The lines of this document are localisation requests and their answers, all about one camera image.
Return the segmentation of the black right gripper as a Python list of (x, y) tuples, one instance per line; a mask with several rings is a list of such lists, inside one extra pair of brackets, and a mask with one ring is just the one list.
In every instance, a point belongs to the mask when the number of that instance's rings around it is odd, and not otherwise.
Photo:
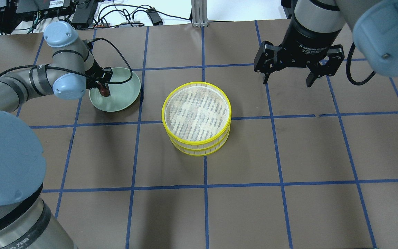
[[(306, 86), (311, 87), (316, 79), (334, 76), (345, 59), (342, 45), (334, 45), (340, 30), (333, 33), (318, 33), (304, 27), (292, 17), (280, 47), (262, 41), (254, 58), (254, 71), (263, 74), (262, 83), (267, 84), (270, 74), (286, 67), (308, 67), (310, 73)], [(319, 61), (328, 57), (322, 65)]]

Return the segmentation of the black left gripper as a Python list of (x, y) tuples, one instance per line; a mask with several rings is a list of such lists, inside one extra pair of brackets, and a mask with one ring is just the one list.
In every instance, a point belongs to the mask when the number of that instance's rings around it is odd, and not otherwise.
[(87, 78), (86, 80), (86, 88), (100, 88), (100, 84), (102, 88), (108, 88), (107, 84), (112, 79), (113, 71), (111, 67), (102, 68), (98, 64), (94, 64), (90, 69), (86, 71), (86, 74), (94, 79)]

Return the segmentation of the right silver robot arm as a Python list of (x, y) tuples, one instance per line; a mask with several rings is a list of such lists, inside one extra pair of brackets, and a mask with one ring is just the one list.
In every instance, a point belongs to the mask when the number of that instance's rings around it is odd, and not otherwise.
[(398, 77), (398, 0), (283, 0), (291, 20), (283, 41), (262, 41), (254, 71), (270, 74), (287, 67), (308, 68), (306, 86), (333, 76), (344, 59), (353, 85), (375, 74)]

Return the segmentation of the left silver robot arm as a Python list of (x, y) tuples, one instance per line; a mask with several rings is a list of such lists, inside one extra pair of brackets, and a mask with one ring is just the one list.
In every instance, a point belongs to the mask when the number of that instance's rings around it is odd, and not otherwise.
[(46, 175), (43, 147), (16, 115), (27, 101), (47, 95), (77, 100), (99, 67), (87, 41), (65, 21), (49, 24), (43, 38), (52, 63), (0, 74), (0, 249), (76, 249), (76, 243), (41, 198)]

